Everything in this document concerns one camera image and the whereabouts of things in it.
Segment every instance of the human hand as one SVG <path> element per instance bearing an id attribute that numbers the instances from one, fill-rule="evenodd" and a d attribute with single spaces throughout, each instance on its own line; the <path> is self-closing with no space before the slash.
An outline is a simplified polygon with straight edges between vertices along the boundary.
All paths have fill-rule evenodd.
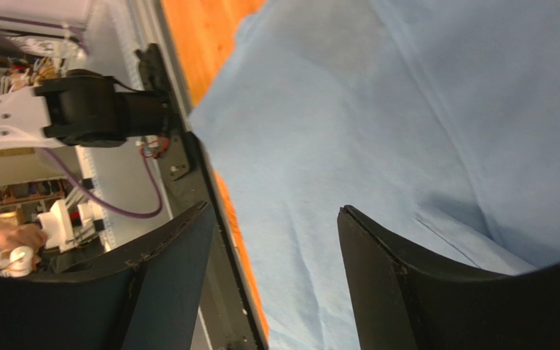
<path id="1" fill-rule="evenodd" d="M 40 227 L 30 224 L 21 226 L 6 226 L 0 229 L 0 250 L 10 251 L 19 246 L 29 246 L 35 253 L 47 242 L 47 234 Z M 34 264 L 41 261 L 34 255 Z"/>

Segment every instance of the metal frame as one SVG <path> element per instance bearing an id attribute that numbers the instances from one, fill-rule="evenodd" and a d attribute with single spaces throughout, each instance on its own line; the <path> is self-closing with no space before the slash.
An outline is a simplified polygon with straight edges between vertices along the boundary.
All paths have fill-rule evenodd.
<path id="1" fill-rule="evenodd" d="M 187 154 L 179 152 L 178 147 L 171 147 L 168 154 L 158 161 L 171 211 L 179 213 L 199 200 L 211 202 L 216 210 L 219 226 L 211 244 L 211 255 L 203 285 L 201 325 L 206 328 L 212 349 L 267 349 L 267 339 L 218 196 L 212 167 L 202 143 L 190 132 L 187 116 L 192 110 L 192 104 L 174 51 L 174 42 L 163 15 L 161 1 L 129 1 L 128 4 L 133 16 L 132 21 L 137 26 L 135 32 L 139 35 L 140 45 L 159 45 L 166 73 L 179 106 L 178 112 L 182 116 L 182 124 L 177 126 L 177 134 L 173 135 L 172 142 L 182 143 Z M 175 180 L 172 169 L 178 164 L 173 162 L 184 156 L 189 160 L 190 172 Z"/>
<path id="2" fill-rule="evenodd" d="M 49 112 L 33 87 L 0 96 L 0 149 L 15 147 L 62 147 L 47 139 L 42 129 L 50 124 Z"/>
<path id="3" fill-rule="evenodd" d="M 122 1 L 101 0 L 95 1 L 91 12 L 84 32 L 91 53 L 72 58 L 69 69 L 97 71 L 116 77 L 133 88 L 142 88 L 137 70 L 138 58 L 133 52 L 138 43 L 130 33 L 132 25 L 127 7 Z M 156 207 L 155 191 L 135 140 L 131 139 L 120 147 L 76 147 L 76 151 L 82 175 L 93 180 L 94 193 L 99 198 L 134 212 L 146 212 Z M 159 182 L 155 161 L 152 170 Z M 163 202 L 167 203 L 166 193 L 163 188 L 161 190 Z M 132 241 L 173 217 L 167 206 L 156 217 L 144 220 L 124 217 L 105 209 L 102 212 L 105 230 L 99 236 L 106 250 Z"/>

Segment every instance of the blue cloth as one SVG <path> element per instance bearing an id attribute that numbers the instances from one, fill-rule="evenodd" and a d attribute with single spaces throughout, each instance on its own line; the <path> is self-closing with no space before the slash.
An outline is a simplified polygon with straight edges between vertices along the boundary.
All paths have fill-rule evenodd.
<path id="1" fill-rule="evenodd" d="M 358 349 L 336 216 L 439 254 L 560 260 L 560 1 L 268 0 L 191 116 L 272 349 Z"/>

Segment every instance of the orange wooden surface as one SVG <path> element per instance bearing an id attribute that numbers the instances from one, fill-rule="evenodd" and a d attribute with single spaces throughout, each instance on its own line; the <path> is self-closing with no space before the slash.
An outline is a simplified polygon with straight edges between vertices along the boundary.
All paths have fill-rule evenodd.
<path id="1" fill-rule="evenodd" d="M 197 104 L 233 51 L 241 19 L 264 0 L 163 0 L 172 38 Z"/>
<path id="2" fill-rule="evenodd" d="M 176 53 L 187 79 L 190 97 L 194 105 L 203 98 L 213 78 L 233 51 L 234 35 L 241 19 L 256 12 L 265 0 L 163 0 L 163 9 L 170 26 Z M 224 203 L 241 258 L 244 273 L 259 318 L 269 339 L 269 326 L 260 301 L 256 278 L 237 223 L 237 213 L 230 201 L 228 188 L 219 176 L 216 182 Z"/>

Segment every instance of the human arm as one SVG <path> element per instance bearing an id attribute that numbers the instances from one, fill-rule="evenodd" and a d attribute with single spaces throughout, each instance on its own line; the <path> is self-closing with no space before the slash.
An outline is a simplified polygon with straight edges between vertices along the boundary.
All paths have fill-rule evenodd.
<path id="1" fill-rule="evenodd" d="M 15 226 L 0 222 L 0 250 L 29 246 L 38 252 L 47 241 L 47 235 L 36 225 Z"/>

